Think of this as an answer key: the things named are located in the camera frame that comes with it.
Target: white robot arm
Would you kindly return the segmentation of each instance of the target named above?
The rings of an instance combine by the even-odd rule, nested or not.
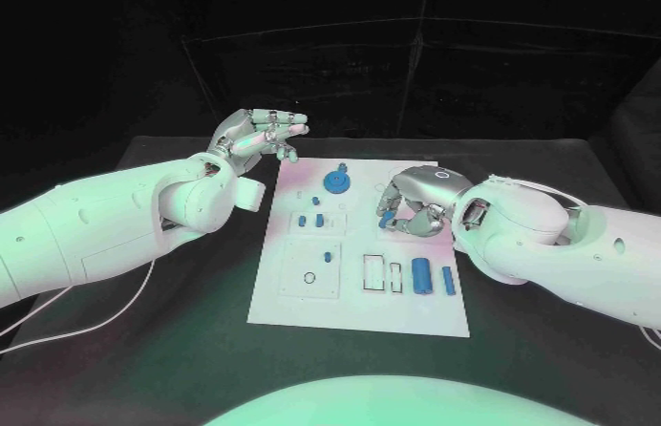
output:
[[[297,160],[286,138],[307,133],[306,122],[239,110],[206,152],[58,185],[0,214],[0,308],[147,264],[216,231],[234,206],[257,211],[264,185],[239,176],[261,154]]]
[[[564,207],[550,194],[573,202]],[[401,199],[416,216],[395,219]],[[527,281],[557,297],[639,326],[661,328],[661,218],[584,204],[541,184],[408,168],[384,191],[381,227],[433,236],[452,224],[455,249],[509,285]]]

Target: white board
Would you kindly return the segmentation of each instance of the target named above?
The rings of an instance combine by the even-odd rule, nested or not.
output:
[[[335,195],[323,188],[323,177],[340,162],[351,187]],[[469,337],[450,223],[430,238],[378,228],[382,190],[400,172],[420,165],[437,163],[307,158],[283,162],[248,323]],[[316,227],[316,214],[323,216],[322,227]],[[397,218],[411,216],[403,202]],[[431,264],[434,291],[427,295],[413,292],[411,260],[417,257]],[[444,266],[452,269],[452,296],[444,289]]]

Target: blue object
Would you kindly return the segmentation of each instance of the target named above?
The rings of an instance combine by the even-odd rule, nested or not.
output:
[[[332,194],[342,194],[351,186],[351,179],[346,174],[346,165],[340,163],[338,171],[332,171],[323,178],[323,188]]]
[[[385,211],[382,213],[381,220],[378,221],[378,226],[385,228],[385,223],[395,217],[395,213],[392,211]]]
[[[411,261],[413,270],[413,292],[416,294],[431,294],[431,270],[430,260],[424,257],[418,257]]]
[[[449,266],[443,267],[443,281],[444,291],[447,292],[447,295],[455,295],[455,282],[452,280],[452,271]]]

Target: robotic hand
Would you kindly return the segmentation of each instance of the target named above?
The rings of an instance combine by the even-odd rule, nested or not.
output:
[[[563,207],[556,194],[573,202]],[[403,198],[414,217],[397,220]],[[587,205],[551,187],[495,175],[478,185],[434,166],[388,184],[375,214],[385,230],[434,236],[452,224],[455,249],[508,285],[534,282],[564,301],[661,328],[661,218]]]
[[[234,206],[257,211],[264,185],[239,178],[261,154],[297,161],[286,139],[307,117],[239,110],[206,152],[86,178],[0,214],[0,308],[117,276],[216,231]]]

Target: table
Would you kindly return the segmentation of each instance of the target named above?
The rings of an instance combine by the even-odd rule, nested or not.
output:
[[[118,169],[183,159],[208,140],[137,137]],[[625,206],[577,139],[290,143],[302,157],[437,160],[473,182],[493,173],[593,204]],[[235,209],[216,233],[156,261],[141,296],[112,323],[4,356],[3,424],[196,425],[280,388],[355,374],[463,381],[599,424],[657,424],[661,354],[638,328],[564,303],[537,285],[495,282],[462,253],[469,339],[247,324],[277,172],[265,157],[248,174],[267,185],[258,212]],[[146,271],[143,266],[72,289],[23,325],[14,343],[104,321]]]

